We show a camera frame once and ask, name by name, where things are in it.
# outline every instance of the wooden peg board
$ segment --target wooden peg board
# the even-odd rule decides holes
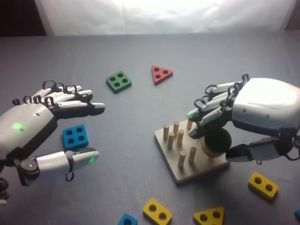
[[[167,148],[168,140],[163,139],[164,128],[154,132],[159,148],[163,153],[176,183],[178,184],[229,164],[229,162],[225,159],[225,154],[217,158],[208,157],[202,151],[202,147],[205,147],[204,137],[200,139],[193,139],[189,137],[187,123],[188,120],[185,120],[179,124],[179,129],[184,130],[182,145],[180,146],[177,144],[177,135],[174,137],[173,147],[171,149]],[[191,147],[197,148],[193,164],[188,162]],[[186,158],[182,169],[178,167],[178,160],[181,151],[186,152]]]

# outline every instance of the blue block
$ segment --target blue block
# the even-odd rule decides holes
[[[62,137],[66,149],[78,149],[89,144],[89,139],[83,124],[62,130]]]
[[[300,210],[294,212],[295,217],[300,221]]]
[[[137,219],[125,213],[118,225],[137,225]]]

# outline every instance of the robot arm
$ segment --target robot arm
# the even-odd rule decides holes
[[[300,127],[300,89],[285,82],[266,79],[249,79],[241,82],[210,85],[207,94],[195,101],[188,118],[197,123],[190,130],[192,138],[213,136],[216,130],[232,121],[234,126],[269,137],[249,145],[241,144],[226,149],[226,159],[231,162],[263,161],[280,156],[291,159],[287,153],[298,141]]]
[[[56,129],[57,120],[99,115],[105,110],[103,103],[90,102],[91,90],[55,82],[46,88],[45,84],[34,96],[25,96],[24,104],[13,100],[15,107],[0,116],[0,172],[4,166],[15,166],[25,186],[36,179],[67,173],[72,173],[72,177],[66,179],[72,180],[75,169],[92,163],[99,155],[98,151],[85,148],[74,154],[61,151],[28,158]],[[7,185],[0,180],[0,193],[5,188]]]

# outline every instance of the green light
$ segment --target green light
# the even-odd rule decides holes
[[[89,163],[95,162],[97,158],[98,158],[98,156],[93,156],[93,157],[90,159]]]
[[[19,130],[22,128],[22,124],[21,123],[14,123],[12,126],[11,126],[12,129],[15,129],[15,130]]]

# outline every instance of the gray tablecloth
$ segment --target gray tablecloth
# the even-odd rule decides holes
[[[155,86],[151,65],[174,71]],[[105,78],[123,70],[132,87],[114,94]],[[58,128],[33,156],[63,150],[62,129],[84,124],[97,162],[72,182],[35,182],[22,187],[15,168],[1,177],[11,198],[0,206],[1,225],[116,225],[124,213],[147,225],[143,207],[154,198],[173,214],[173,225],[194,224],[193,213],[225,208],[224,225],[293,225],[300,209],[300,162],[285,157],[231,163],[228,170],[178,187],[154,140],[154,131],[185,120],[209,84],[251,77],[275,78],[300,87],[300,33],[189,34],[0,39],[0,114],[44,80],[91,89],[106,105],[100,116],[58,121]],[[232,144],[261,138],[225,127]],[[279,186],[273,204],[248,189],[259,172]]]

